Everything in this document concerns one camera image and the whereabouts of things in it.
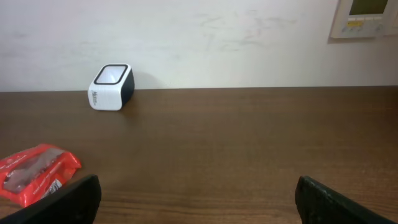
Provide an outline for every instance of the white wall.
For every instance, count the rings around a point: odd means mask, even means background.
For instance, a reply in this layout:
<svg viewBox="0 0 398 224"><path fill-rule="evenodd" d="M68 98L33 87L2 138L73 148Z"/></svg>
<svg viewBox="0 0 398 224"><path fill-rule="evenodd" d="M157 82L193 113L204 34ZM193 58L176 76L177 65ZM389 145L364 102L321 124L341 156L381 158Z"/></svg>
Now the white wall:
<svg viewBox="0 0 398 224"><path fill-rule="evenodd" d="M0 91L397 85L398 39L328 44L337 0L0 0Z"/></svg>

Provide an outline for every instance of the red plastic bag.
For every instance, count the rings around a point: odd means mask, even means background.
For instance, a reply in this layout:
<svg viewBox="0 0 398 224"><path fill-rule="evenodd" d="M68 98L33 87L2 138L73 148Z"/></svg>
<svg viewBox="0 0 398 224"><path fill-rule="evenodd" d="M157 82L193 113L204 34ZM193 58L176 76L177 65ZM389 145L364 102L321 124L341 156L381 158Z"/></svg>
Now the red plastic bag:
<svg viewBox="0 0 398 224"><path fill-rule="evenodd" d="M80 161L57 146L26 149L0 161L0 195L29 206L54 193L79 168Z"/></svg>

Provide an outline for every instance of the desk surface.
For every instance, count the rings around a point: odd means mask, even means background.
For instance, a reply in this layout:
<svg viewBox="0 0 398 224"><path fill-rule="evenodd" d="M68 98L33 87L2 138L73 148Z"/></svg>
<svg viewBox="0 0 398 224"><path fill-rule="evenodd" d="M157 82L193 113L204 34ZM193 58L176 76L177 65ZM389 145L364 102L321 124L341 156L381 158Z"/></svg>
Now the desk surface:
<svg viewBox="0 0 398 224"><path fill-rule="evenodd" d="M304 174L398 222L397 87L0 93L0 157L43 142L99 176L96 223L300 223Z"/></svg>

